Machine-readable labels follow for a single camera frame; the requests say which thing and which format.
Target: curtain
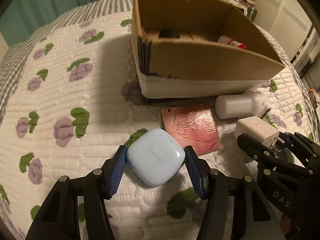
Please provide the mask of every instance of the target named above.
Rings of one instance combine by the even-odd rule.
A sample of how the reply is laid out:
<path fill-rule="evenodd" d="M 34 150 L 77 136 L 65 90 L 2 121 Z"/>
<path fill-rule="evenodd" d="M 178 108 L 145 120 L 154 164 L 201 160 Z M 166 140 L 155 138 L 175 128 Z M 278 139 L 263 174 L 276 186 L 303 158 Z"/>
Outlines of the curtain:
<path fill-rule="evenodd" d="M 0 18 L 0 32 L 11 46 L 74 7 L 97 0 L 13 0 Z"/>

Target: charger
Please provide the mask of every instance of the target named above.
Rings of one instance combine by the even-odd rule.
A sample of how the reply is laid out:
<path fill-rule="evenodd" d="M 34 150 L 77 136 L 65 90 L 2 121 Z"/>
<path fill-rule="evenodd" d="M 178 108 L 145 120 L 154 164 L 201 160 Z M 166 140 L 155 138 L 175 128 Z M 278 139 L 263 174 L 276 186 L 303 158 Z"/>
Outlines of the charger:
<path fill-rule="evenodd" d="M 272 148 L 279 138 L 279 130 L 257 116 L 240 119 L 236 124 L 234 136 L 247 134 L 268 148 Z"/>

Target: quilted bedspread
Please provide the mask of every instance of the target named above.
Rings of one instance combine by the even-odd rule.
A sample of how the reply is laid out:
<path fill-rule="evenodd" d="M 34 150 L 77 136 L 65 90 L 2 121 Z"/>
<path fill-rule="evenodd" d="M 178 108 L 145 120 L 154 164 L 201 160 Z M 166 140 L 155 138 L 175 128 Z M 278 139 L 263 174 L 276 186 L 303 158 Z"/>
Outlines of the quilted bedspread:
<path fill-rule="evenodd" d="M 85 176 L 112 158 L 119 145 L 162 126 L 160 111 L 170 104 L 141 104 L 130 18 L 130 11 L 119 12 L 60 28 L 29 54 L 0 128 L 0 208 L 18 239 L 60 176 Z M 259 89 L 272 107 L 265 121 L 318 142 L 293 69 L 282 59 L 285 69 Z M 222 149 L 202 158 L 227 176 L 254 176 L 255 162 L 233 137 L 236 119 L 215 120 Z M 106 201 L 116 239 L 126 240 L 196 239 L 204 205 L 185 166 L 156 188 L 127 166 L 117 194 Z M 87 239 L 82 199 L 78 210 Z"/>

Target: ribbed blue pad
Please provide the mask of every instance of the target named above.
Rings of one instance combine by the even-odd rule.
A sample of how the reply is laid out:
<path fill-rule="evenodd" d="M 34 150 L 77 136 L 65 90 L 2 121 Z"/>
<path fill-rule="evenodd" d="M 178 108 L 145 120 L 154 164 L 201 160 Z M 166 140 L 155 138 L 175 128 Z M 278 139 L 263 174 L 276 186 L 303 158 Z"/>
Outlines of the ribbed blue pad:
<path fill-rule="evenodd" d="M 193 154 L 193 153 L 189 152 L 188 147 L 185 147 L 184 151 L 186 153 L 185 163 L 186 163 L 186 167 L 188 170 L 188 174 L 189 174 L 191 182 L 192 182 L 193 189 L 195 190 L 196 194 L 202 199 L 202 197 L 204 195 L 204 192 L 202 189 L 202 179 L 201 179 L 201 176 L 200 176 L 198 169 L 196 168 L 194 160 L 191 157 L 191 154 Z"/>
<path fill-rule="evenodd" d="M 109 178 L 109 195 L 112 197 L 114 194 L 117 193 L 120 181 L 122 179 L 122 175 L 124 173 L 124 168 L 127 165 L 127 147 L 124 147 L 121 156 L 119 157 L 118 162 L 116 163 L 111 176 Z"/>

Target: open box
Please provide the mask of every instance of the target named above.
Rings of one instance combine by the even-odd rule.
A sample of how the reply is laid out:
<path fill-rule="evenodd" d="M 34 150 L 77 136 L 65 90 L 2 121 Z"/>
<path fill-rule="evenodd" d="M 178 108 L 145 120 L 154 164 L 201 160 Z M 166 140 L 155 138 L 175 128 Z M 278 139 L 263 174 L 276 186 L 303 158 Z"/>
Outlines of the open box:
<path fill-rule="evenodd" d="M 180 37 L 159 38 L 166 29 Z M 247 50 L 217 43 L 223 35 Z M 220 0 L 133 0 L 132 45 L 146 98 L 254 90 L 284 68 L 257 27 Z"/>

